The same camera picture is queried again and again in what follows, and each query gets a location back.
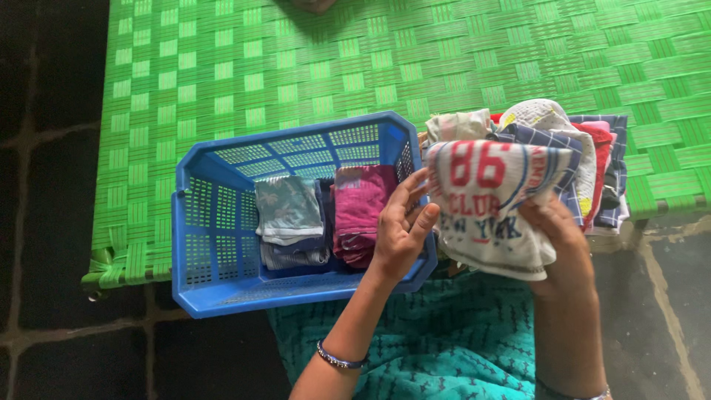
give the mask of bangle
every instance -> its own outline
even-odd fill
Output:
[[[361,361],[343,361],[342,359],[337,359],[334,356],[330,355],[326,350],[324,350],[324,340],[321,339],[319,340],[319,343],[316,345],[316,352],[319,353],[319,356],[321,356],[322,359],[325,359],[327,362],[331,363],[332,365],[336,365],[337,367],[340,368],[346,368],[346,369],[359,369],[362,368],[363,365],[368,361],[368,355],[365,355],[365,358],[362,359]]]
[[[610,386],[605,385],[605,391],[602,392],[602,394],[595,396],[595,397],[588,397],[585,399],[576,399],[570,396],[565,396],[564,394],[558,393],[557,391],[551,389],[548,385],[546,385],[542,380],[536,378],[535,379],[535,388],[536,388],[536,399],[539,397],[542,400],[605,400],[607,397],[610,395]]]

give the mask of woman's left hand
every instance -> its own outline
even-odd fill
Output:
[[[437,222],[439,206],[434,203],[407,212],[427,193],[427,187],[420,186],[426,178],[427,168],[422,168],[397,185],[378,217],[378,239],[368,271],[393,285],[407,275]]]

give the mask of teal patterned dress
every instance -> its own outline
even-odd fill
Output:
[[[347,300],[269,310],[294,384]],[[420,290],[392,295],[355,399],[533,399],[533,298],[526,283],[435,270]]]

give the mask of blue checked fabric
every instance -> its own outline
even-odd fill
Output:
[[[610,131],[617,133],[617,141],[612,148],[610,164],[617,176],[617,194],[626,191],[627,166],[624,162],[624,153],[627,148],[627,116],[626,115],[569,115],[570,122],[580,124],[583,122],[605,121],[610,124]],[[600,210],[593,220],[594,226],[617,228],[621,209]]]
[[[553,188],[553,191],[558,195],[560,201],[565,204],[565,206],[573,214],[575,223],[577,223],[578,226],[581,226],[583,218],[582,212],[580,211],[580,204],[578,203],[577,196],[575,195],[574,178],[575,172],[580,164],[582,143],[580,143],[579,140],[572,139],[571,137],[557,135],[545,130],[537,130],[517,124],[509,124],[501,133],[492,135],[498,136],[497,140],[499,142],[533,144],[535,146],[571,149],[573,151],[568,168],[560,182],[558,182],[558,185]]]

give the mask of green woven cot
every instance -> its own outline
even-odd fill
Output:
[[[193,143],[394,110],[551,98],[629,116],[633,219],[711,199],[711,1],[111,0],[86,288],[171,278]]]

